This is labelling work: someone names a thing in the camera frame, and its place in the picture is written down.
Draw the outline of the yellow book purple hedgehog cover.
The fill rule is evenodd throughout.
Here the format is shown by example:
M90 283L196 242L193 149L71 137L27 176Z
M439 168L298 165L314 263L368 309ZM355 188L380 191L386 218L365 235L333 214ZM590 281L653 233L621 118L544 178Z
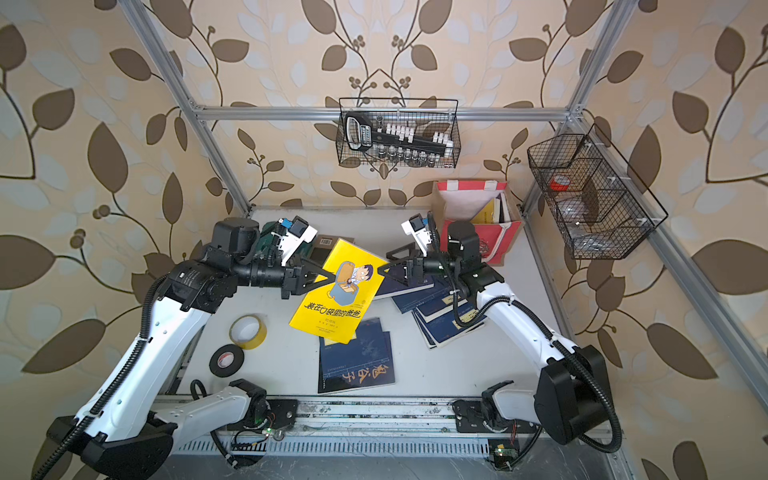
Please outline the yellow book purple hedgehog cover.
M497 206L496 198L490 200L472 219L471 223L474 225L490 225L496 224L497 215L495 213L495 207Z

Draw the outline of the black and white large book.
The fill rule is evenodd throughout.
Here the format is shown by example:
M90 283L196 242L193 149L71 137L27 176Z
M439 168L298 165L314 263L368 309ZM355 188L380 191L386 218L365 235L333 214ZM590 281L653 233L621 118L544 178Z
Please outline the black and white large book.
M512 221L512 216L507 202L506 192L501 191L496 197L497 206L495 207L495 213L497 215L496 222L498 224L506 224Z

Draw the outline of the yellow cartoon man book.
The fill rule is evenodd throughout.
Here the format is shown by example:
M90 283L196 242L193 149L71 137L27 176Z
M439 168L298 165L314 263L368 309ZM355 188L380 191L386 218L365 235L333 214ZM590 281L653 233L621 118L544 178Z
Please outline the yellow cartoon man book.
M377 270L385 264L385 259L339 240L323 264L325 270L336 276L335 283L306 294L289 326L348 343L384 280Z

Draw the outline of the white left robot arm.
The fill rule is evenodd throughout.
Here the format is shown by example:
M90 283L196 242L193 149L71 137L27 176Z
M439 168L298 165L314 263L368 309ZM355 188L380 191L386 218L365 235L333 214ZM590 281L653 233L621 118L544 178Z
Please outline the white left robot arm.
M45 478L65 454L73 453L112 479L147 479L172 452L203 434L266 420L265 390L242 379L184 405L165 410L152 405L191 340L239 287L277 288L287 299L316 289L312 274L323 285L333 282L332 273L310 260L289 262L317 234L306 220L281 219L267 233L268 248L260 251L256 221L219 221L200 258L177 264L153 282L131 347L76 415L51 424L47 436L57 447L34 478Z

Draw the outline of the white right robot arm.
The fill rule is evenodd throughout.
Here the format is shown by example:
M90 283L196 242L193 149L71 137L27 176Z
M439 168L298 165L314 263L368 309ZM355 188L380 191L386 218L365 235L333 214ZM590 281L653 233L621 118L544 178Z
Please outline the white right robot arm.
M480 254L473 224L456 221L440 237L433 216L416 214L401 225L412 242L387 253L379 268L385 278L415 286L426 278L443 281L449 302L439 308L461 329L489 320L501 329L537 370L532 392L501 382L484 393L485 421L522 420L537 425L561 445L580 440L606 454L623 438L603 355L580 347L549 327L512 291Z

